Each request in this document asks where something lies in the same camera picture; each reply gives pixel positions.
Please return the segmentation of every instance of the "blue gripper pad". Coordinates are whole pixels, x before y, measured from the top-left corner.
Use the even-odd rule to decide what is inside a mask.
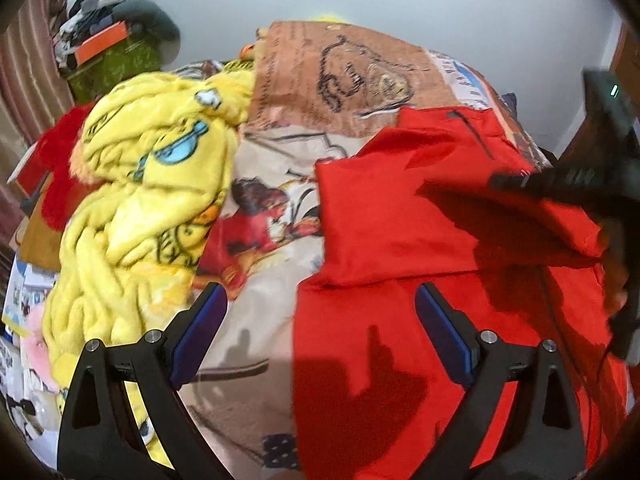
[[[469,389],[480,359],[476,327],[463,312],[447,303],[433,283],[418,287],[415,309],[449,379]]]
[[[175,347],[169,383],[176,391],[196,377],[200,364],[226,316],[225,288],[219,285],[212,292],[209,291],[208,288],[203,291],[202,294],[209,293],[209,297]]]

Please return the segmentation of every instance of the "yellow fabric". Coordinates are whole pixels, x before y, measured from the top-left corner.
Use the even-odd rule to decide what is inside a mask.
[[[253,70],[253,59],[233,59],[225,63],[224,72],[237,72],[238,70]]]
[[[31,332],[29,332],[25,328],[22,328],[17,323],[13,322],[9,318],[9,316],[7,316],[7,314],[2,314],[2,317],[0,319],[2,319],[2,322],[4,323],[5,326],[7,326],[7,327],[9,327],[9,329],[11,329],[11,332],[17,333],[17,335],[19,335],[20,337],[25,338],[25,337],[29,337],[31,335]]]
[[[83,346],[137,342],[164,330],[190,304],[191,279],[231,183],[254,72],[203,82],[150,73],[121,83],[82,130],[82,157],[109,180],[67,225],[62,271],[46,300],[42,329],[51,373],[68,387]],[[138,424],[146,411],[127,392]],[[168,460],[157,438],[149,446]]]
[[[318,18],[314,18],[313,21],[325,22],[325,23],[349,23],[342,18],[338,18],[337,16],[331,16],[331,15],[319,16]]]

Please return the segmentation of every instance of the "striped curtain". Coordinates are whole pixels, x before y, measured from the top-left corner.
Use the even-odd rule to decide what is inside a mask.
[[[7,178],[27,147],[74,105],[51,45],[65,20],[66,0],[26,0],[0,36],[0,241],[22,219]]]
[[[27,0],[0,38],[0,95],[28,144],[74,104],[51,38],[66,0]]]
[[[4,305],[7,286],[9,285],[9,275],[14,262],[14,251],[11,247],[0,242],[0,312]]]

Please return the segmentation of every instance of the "black cable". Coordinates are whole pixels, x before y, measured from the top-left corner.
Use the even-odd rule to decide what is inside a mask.
[[[476,128],[473,126],[473,124],[471,124],[471,122],[463,115],[461,114],[459,111],[457,110],[453,110],[452,112],[450,112],[450,114],[453,117],[457,117],[460,120],[462,120],[463,123],[465,123],[466,128],[472,133],[472,135],[474,136],[474,138],[476,139],[476,141],[478,142],[478,144],[480,144],[480,146],[482,146],[482,149],[484,150],[484,152],[486,153],[486,156],[488,156],[491,160],[495,160],[494,154],[491,153],[491,150],[489,149],[489,147],[486,145],[486,142],[484,142],[484,139],[482,138],[482,136],[478,133],[478,130],[476,130]]]
[[[600,363],[598,364],[598,371],[596,373],[596,384],[600,384],[600,376],[602,375],[602,370],[604,369],[604,363],[607,361],[607,356],[611,353],[611,345],[613,341],[607,345],[605,348],[604,354],[600,359]]]
[[[564,337],[564,334],[562,333],[562,330],[560,330],[560,325],[558,324],[558,318],[556,317],[556,311],[554,310],[554,306],[553,303],[551,301],[551,296],[548,293],[548,290],[546,290],[546,280],[545,280],[545,273],[544,273],[544,269],[541,266],[536,266],[536,269],[538,270],[538,276],[540,278],[540,285],[542,288],[542,295],[545,298],[545,304],[546,304],[546,309],[548,311],[549,317],[551,318],[551,323],[553,323],[554,327],[556,328],[556,331],[558,332],[558,337],[560,339],[560,343],[562,344],[562,347],[564,348],[564,353],[566,354],[572,368],[575,371],[575,374],[578,378],[578,382],[580,383],[580,385],[584,388],[584,392],[587,395],[587,435],[586,435],[586,441],[587,441],[587,446],[589,445],[590,441],[591,441],[591,422],[593,421],[593,400],[596,400],[593,398],[593,396],[591,395],[591,392],[589,390],[589,385],[586,379],[586,374],[583,377],[582,372],[580,371],[580,368],[578,367],[578,363],[577,360],[575,359],[574,355],[571,352],[571,348],[569,346],[569,343],[567,342],[566,338]],[[602,360],[602,363],[600,365],[600,367],[602,367],[604,365],[604,361],[605,359]],[[578,396],[577,392],[574,392],[574,395],[576,397],[576,399],[578,400],[578,405],[580,402],[580,397]],[[598,436],[598,448],[600,447],[600,444],[602,442],[602,421],[600,420],[600,433],[601,435]]]

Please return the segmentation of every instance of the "red cloth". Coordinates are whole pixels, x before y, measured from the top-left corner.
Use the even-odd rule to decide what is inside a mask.
[[[469,108],[404,108],[357,156],[316,165],[326,260],[298,289],[293,336],[310,480],[406,480],[446,428],[463,391],[417,319],[426,281],[480,330],[558,343],[590,463],[616,432],[623,365],[609,358],[596,384],[609,339],[597,227],[577,208],[489,190],[506,169],[530,170],[494,113]],[[476,463],[492,457],[513,393],[508,385]]]
[[[33,154],[52,174],[42,202],[42,218],[54,231],[64,230],[84,197],[99,187],[99,184],[86,186],[69,175],[69,159],[78,142],[78,132],[94,106],[95,103],[90,103],[69,110],[42,134]]]

